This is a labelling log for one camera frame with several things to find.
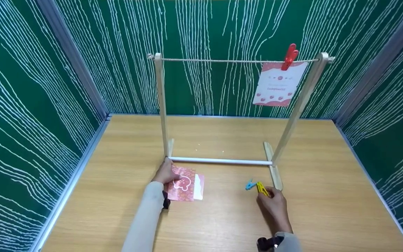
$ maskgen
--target wristwatch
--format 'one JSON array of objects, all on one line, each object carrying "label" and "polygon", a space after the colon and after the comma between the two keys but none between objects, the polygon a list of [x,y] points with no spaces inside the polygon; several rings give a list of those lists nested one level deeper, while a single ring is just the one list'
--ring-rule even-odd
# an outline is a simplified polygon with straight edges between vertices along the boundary
[{"label": "wristwatch", "polygon": [[284,236],[274,236],[270,239],[261,237],[257,239],[256,242],[257,250],[259,252],[274,251],[275,248],[277,248],[281,244],[281,242],[283,242],[283,240]]},{"label": "wristwatch", "polygon": [[169,206],[171,205],[171,200],[168,199],[168,193],[163,191],[163,197],[164,197],[163,209],[169,209]]}]

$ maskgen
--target pink card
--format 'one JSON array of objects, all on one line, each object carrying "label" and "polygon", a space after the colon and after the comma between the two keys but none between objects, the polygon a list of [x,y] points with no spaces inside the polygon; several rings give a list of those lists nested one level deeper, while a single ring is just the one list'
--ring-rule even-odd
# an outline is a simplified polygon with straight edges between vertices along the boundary
[{"label": "pink card", "polygon": [[172,171],[180,175],[181,179],[168,183],[168,199],[171,201],[194,201],[195,170],[173,166]]},{"label": "pink card", "polygon": [[205,176],[202,174],[195,174],[195,184],[194,184],[194,200],[203,199],[203,187],[205,185]]},{"label": "pink card", "polygon": [[281,70],[282,65],[282,63],[262,65],[253,104],[272,107],[287,107],[290,104],[307,63],[294,62],[286,71]]}]

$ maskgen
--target hand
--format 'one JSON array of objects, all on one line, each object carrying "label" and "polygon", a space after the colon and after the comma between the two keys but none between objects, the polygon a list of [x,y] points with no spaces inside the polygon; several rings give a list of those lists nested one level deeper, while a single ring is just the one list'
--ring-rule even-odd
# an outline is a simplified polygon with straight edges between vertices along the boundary
[{"label": "hand", "polygon": [[152,181],[161,182],[162,184],[169,183],[172,180],[180,180],[180,176],[172,171],[173,162],[168,157],[164,158],[163,163],[156,171]]},{"label": "hand", "polygon": [[264,206],[264,208],[273,217],[276,224],[277,232],[293,233],[287,212],[287,200],[281,190],[273,187],[265,187],[268,191],[269,197],[262,193],[257,195],[257,200]]}]

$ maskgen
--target clothespin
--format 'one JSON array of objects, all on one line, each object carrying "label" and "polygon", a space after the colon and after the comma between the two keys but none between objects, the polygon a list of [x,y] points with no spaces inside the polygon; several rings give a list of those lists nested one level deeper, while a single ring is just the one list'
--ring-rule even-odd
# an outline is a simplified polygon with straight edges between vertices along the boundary
[{"label": "clothespin", "polygon": [[264,185],[262,185],[262,183],[259,181],[256,184],[256,189],[258,192],[263,193],[265,196],[269,197],[270,194],[267,192],[267,190],[265,189]]},{"label": "clothespin", "polygon": [[257,182],[256,183],[251,183],[252,181],[253,181],[253,179],[250,179],[248,181],[248,184],[245,185],[245,190],[250,190],[251,188],[253,188],[257,184]]},{"label": "clothespin", "polygon": [[283,66],[281,67],[281,70],[286,71],[288,67],[293,63],[293,61],[296,59],[298,56],[299,51],[296,50],[296,44],[291,44],[288,47],[286,57],[284,59]]}]

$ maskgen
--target wooden table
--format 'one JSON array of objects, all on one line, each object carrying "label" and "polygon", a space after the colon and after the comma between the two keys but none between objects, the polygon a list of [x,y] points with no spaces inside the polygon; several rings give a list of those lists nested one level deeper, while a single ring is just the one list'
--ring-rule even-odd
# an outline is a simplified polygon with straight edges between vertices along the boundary
[{"label": "wooden table", "polygon": [[[169,117],[174,155],[265,160],[287,120]],[[159,116],[115,115],[42,252],[120,251],[144,187],[163,158]],[[265,166],[180,164],[205,175],[202,201],[172,202],[155,251],[256,251],[271,236],[249,179]],[[403,251],[403,237],[332,121],[301,120],[279,171],[304,251]]]}]

